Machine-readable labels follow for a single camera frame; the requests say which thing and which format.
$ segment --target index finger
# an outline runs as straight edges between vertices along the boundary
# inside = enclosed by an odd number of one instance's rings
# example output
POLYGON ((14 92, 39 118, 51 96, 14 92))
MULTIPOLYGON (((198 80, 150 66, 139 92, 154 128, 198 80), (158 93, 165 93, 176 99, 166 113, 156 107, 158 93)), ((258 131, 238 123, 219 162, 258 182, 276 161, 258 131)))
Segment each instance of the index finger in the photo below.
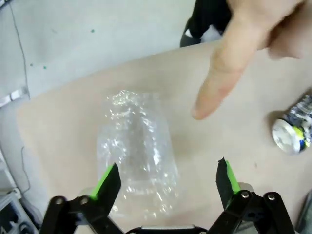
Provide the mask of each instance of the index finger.
POLYGON ((212 113, 234 88, 250 59, 265 39, 265 30, 243 14, 234 14, 220 44, 210 59, 208 76, 202 84, 193 117, 203 119, 212 113))

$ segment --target plastic bag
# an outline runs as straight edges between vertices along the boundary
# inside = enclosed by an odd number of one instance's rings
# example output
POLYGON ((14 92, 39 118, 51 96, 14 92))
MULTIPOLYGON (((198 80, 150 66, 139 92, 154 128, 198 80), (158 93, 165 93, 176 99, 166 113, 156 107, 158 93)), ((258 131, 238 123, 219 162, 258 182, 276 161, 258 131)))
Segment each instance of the plastic bag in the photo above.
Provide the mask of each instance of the plastic bag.
POLYGON ((97 139, 98 176, 114 162, 121 189, 110 215, 168 215, 178 196, 178 171, 157 94, 120 91, 107 97, 108 124, 97 139))

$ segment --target green strip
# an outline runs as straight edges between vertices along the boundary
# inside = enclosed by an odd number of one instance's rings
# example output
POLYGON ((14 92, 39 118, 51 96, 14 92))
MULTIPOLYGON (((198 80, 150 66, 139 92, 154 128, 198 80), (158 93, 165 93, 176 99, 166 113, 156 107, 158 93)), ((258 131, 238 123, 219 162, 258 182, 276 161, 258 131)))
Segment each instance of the green strip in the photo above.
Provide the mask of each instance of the green strip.
POLYGON ((91 194, 90 194, 90 198, 93 200, 97 200, 98 199, 98 191, 101 188, 102 184, 104 183, 104 181, 106 180, 108 174, 111 172, 113 168, 113 165, 109 166, 106 170, 106 172, 104 173, 104 175, 102 176, 101 180, 97 183, 96 187, 92 190, 91 194))
POLYGON ((230 166, 229 161, 226 160, 225 162, 226 162, 226 165, 227 165, 228 178, 229 178, 229 180, 231 182, 233 193, 237 194, 240 191, 240 186, 239 186, 239 184, 238 184, 238 182, 236 180, 236 177, 235 177, 235 175, 233 173, 233 170, 232 170, 232 168, 230 166))

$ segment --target can lid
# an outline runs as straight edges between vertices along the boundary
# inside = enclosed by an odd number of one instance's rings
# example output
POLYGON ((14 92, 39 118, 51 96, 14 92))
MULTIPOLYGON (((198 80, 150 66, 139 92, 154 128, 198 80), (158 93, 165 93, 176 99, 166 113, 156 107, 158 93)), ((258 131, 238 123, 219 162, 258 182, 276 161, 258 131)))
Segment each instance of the can lid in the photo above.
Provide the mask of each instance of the can lid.
POLYGON ((272 136, 280 149, 288 154, 300 152, 300 138, 295 129, 286 121, 277 119, 272 127, 272 136))

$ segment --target metal bolt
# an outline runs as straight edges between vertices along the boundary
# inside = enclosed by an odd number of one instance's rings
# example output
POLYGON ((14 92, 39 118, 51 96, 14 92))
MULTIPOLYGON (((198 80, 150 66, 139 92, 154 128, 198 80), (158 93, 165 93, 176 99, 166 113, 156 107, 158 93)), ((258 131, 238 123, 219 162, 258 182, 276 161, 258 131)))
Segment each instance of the metal bolt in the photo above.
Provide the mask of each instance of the metal bolt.
POLYGON ((273 201, 273 200, 275 200, 275 196, 273 194, 269 194, 268 195, 268 199, 273 201))
POLYGON ((63 199, 62 198, 58 198, 56 201, 55 201, 56 204, 60 205, 63 203, 63 199))
POLYGON ((248 198, 249 197, 248 192, 246 192, 246 191, 242 192, 242 197, 243 198, 248 198))
POLYGON ((84 204, 86 204, 86 203, 88 203, 88 198, 86 198, 86 197, 84 197, 81 201, 80 201, 80 203, 81 203, 81 205, 84 205, 84 204))

